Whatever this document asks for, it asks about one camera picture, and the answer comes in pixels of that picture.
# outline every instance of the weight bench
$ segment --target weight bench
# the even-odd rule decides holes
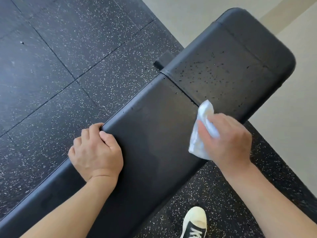
[[[247,11],[222,14],[101,128],[124,167],[88,237],[132,237],[205,164],[188,152],[198,106],[244,123],[295,68],[293,54]],[[69,159],[0,221],[18,238],[85,184]]]

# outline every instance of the white paper towel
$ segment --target white paper towel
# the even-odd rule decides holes
[[[204,101],[198,108],[198,114],[197,119],[193,127],[193,132],[191,135],[191,140],[189,142],[189,149],[188,151],[192,153],[193,155],[196,155],[199,158],[210,160],[209,155],[204,149],[204,144],[201,141],[199,135],[198,135],[198,124],[197,120],[200,120],[206,129],[208,130],[210,136],[213,138],[219,138],[219,132],[216,129],[216,127],[208,120],[208,115],[214,114],[214,108],[212,104],[206,100]]]

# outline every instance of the forearm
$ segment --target forearm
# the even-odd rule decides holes
[[[317,237],[317,225],[280,193],[251,164],[236,176],[225,178],[249,208],[266,238]]]
[[[84,238],[115,187],[110,177],[89,180],[75,195],[46,215],[22,238]]]

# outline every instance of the hand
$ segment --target hand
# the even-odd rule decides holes
[[[74,139],[68,156],[86,182],[93,177],[107,176],[115,186],[123,167],[122,152],[112,135],[99,131],[102,125],[96,123],[83,129],[81,137]]]
[[[244,172],[251,164],[251,133],[237,120],[224,114],[215,114],[208,119],[220,134],[219,138],[212,138],[203,123],[198,122],[198,133],[210,158],[224,176]]]

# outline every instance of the sneaker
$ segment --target sneaker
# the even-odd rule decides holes
[[[185,215],[181,238],[205,238],[207,217],[203,208],[195,206]]]

